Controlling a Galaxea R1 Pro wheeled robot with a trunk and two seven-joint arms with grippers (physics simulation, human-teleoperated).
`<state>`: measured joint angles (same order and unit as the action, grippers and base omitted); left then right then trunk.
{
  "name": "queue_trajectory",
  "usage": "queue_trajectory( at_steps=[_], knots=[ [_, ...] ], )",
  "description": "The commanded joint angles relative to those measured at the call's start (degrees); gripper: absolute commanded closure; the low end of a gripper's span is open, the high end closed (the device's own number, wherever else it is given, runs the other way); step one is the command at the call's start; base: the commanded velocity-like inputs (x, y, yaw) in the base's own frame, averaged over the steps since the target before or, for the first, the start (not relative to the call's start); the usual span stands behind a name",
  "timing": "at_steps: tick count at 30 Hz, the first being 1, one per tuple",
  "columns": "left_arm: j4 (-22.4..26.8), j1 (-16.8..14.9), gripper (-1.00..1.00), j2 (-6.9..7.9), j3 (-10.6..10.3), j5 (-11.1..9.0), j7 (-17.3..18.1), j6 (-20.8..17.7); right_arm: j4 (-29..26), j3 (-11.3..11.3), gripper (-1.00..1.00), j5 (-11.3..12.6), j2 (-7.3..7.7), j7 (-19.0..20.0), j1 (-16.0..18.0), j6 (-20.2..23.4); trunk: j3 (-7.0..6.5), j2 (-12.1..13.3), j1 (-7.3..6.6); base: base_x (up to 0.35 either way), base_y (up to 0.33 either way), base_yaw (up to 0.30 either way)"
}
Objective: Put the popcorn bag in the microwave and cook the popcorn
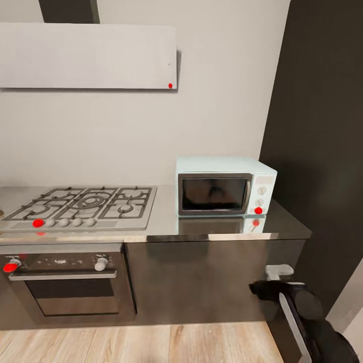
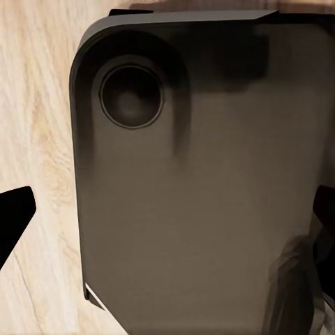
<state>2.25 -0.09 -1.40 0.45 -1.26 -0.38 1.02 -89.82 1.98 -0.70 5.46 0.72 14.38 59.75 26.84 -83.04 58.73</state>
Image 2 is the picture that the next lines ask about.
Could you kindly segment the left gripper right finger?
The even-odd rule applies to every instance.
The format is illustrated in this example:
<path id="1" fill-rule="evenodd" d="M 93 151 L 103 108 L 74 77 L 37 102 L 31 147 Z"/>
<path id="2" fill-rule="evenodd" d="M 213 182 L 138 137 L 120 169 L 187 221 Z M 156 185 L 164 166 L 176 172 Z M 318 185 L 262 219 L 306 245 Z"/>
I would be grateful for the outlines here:
<path id="1" fill-rule="evenodd" d="M 313 211 L 335 241 L 335 188 L 318 186 Z"/>

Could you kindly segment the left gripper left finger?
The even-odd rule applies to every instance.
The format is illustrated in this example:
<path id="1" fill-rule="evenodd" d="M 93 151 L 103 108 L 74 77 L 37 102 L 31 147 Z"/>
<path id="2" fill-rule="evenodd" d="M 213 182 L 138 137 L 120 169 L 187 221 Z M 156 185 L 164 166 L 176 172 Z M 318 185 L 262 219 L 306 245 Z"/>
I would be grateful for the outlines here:
<path id="1" fill-rule="evenodd" d="M 32 188 L 24 186 L 0 193 L 0 269 L 36 212 Z"/>

